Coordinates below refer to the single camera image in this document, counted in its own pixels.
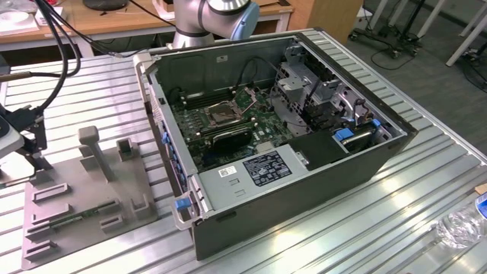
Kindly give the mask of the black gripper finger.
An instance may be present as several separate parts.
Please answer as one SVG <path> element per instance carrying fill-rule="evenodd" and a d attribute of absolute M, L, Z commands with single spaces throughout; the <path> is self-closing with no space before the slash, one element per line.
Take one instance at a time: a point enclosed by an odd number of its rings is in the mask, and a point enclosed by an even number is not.
<path fill-rule="evenodd" d="M 35 171 L 51 170 L 52 166 L 41 156 L 41 151 L 47 148 L 45 126 L 33 125 L 27 128 L 27 131 L 35 135 L 35 138 L 29 139 L 23 136 L 24 145 L 21 146 L 20 154 L 33 166 Z"/>

